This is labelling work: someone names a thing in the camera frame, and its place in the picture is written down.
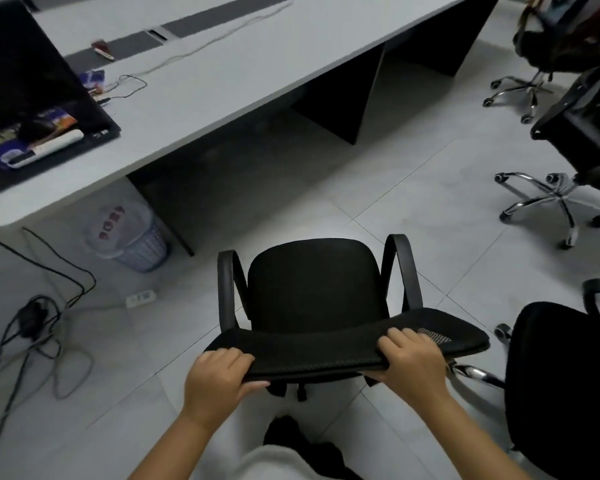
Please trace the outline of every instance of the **forearm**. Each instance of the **forearm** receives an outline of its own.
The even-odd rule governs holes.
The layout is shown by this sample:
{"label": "forearm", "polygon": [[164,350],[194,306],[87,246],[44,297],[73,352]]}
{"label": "forearm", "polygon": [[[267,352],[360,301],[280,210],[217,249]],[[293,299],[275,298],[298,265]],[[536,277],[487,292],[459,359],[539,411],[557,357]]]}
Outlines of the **forearm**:
{"label": "forearm", "polygon": [[421,416],[463,480],[531,480],[451,396]]}
{"label": "forearm", "polygon": [[179,416],[128,480],[188,480],[211,435]]}

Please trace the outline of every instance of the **black office chair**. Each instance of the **black office chair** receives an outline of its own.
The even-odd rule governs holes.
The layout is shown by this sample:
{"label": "black office chair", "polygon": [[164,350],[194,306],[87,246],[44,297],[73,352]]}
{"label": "black office chair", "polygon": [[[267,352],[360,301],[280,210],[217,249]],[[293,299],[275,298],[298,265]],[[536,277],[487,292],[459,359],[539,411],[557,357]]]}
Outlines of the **black office chair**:
{"label": "black office chair", "polygon": [[583,288],[587,313],[542,301],[522,309],[513,331],[498,325],[509,347],[505,381],[451,366],[504,389],[512,450],[557,480],[600,479],[600,279]]}
{"label": "black office chair", "polygon": [[[504,80],[509,79],[517,86],[503,89],[482,103],[492,106],[496,98],[506,93],[526,91],[529,94],[530,108],[520,121],[530,123],[538,106],[538,92],[551,93],[544,88],[544,82],[553,79],[554,72],[582,73],[600,66],[600,43],[587,37],[578,36],[586,30],[586,21],[577,17],[590,0],[529,0],[520,16],[518,32],[513,38],[516,53],[528,60],[537,69],[532,80],[527,81],[512,75],[494,80],[492,89],[497,89]],[[530,17],[535,17],[542,31],[527,30]]]}
{"label": "black office chair", "polygon": [[518,177],[543,193],[505,209],[500,215],[500,220],[508,222],[519,209],[558,202],[569,224],[567,239],[561,241],[559,247],[568,250],[578,238],[578,225],[571,214],[569,203],[594,209],[596,215],[589,225],[594,228],[600,227],[600,209],[569,196],[582,185],[590,185],[600,190],[600,68],[583,74],[574,83],[560,102],[552,106],[534,125],[531,138],[549,141],[577,173],[571,178],[565,173],[550,173],[546,176],[546,183],[526,173],[497,173],[495,181],[499,184],[506,182],[509,177]]}
{"label": "black office chair", "polygon": [[[386,295],[398,256],[404,284],[402,313],[390,317]],[[251,321],[238,327],[233,286]],[[259,254],[248,283],[235,251],[218,255],[218,301],[222,333],[207,350],[237,347],[256,357],[245,380],[272,382],[284,396],[288,383],[335,381],[359,371],[385,369],[377,340],[391,327],[426,333],[450,360],[489,348],[488,335],[439,310],[423,308],[411,246],[390,235],[382,270],[364,244],[350,239],[311,239],[281,244]]]}

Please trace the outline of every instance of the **hand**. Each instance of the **hand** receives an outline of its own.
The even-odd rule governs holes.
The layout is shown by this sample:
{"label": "hand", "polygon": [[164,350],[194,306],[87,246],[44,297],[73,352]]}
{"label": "hand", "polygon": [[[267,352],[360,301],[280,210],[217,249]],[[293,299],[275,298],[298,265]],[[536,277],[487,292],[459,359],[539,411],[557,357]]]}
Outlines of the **hand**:
{"label": "hand", "polygon": [[202,428],[209,437],[213,435],[247,394],[269,385],[266,381],[242,383],[253,361],[253,355],[235,348],[200,355],[185,381],[180,416]]}
{"label": "hand", "polygon": [[451,398],[445,380],[447,363],[427,335],[391,328],[380,337],[378,347],[389,361],[389,369],[365,375],[386,384],[419,416]]}

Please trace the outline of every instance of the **black power adapter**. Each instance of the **black power adapter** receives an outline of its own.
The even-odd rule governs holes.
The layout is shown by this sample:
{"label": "black power adapter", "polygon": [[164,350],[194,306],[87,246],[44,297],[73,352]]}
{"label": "black power adapter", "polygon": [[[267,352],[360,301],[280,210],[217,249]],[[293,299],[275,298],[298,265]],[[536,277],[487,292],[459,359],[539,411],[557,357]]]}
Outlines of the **black power adapter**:
{"label": "black power adapter", "polygon": [[39,301],[30,301],[16,313],[19,336],[35,342],[40,338],[45,327],[49,311]]}

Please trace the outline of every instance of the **gray desk strip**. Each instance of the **gray desk strip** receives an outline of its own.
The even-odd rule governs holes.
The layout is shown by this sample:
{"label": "gray desk strip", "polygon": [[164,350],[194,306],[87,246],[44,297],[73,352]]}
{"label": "gray desk strip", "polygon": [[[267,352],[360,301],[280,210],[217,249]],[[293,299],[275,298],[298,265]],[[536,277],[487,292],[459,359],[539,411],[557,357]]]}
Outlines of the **gray desk strip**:
{"label": "gray desk strip", "polygon": [[[178,38],[188,37],[198,32],[231,22],[245,15],[257,12],[264,8],[277,5],[287,0],[235,0],[224,5],[209,8],[208,10],[185,16],[179,20],[162,25],[169,33]],[[107,41],[112,55],[117,61],[126,59],[136,54],[141,54],[152,48],[160,47],[163,42],[147,31],[136,32],[126,37]],[[97,67],[111,64],[111,61],[97,55],[92,48],[86,48],[65,57],[71,68],[77,72],[85,72]]]}

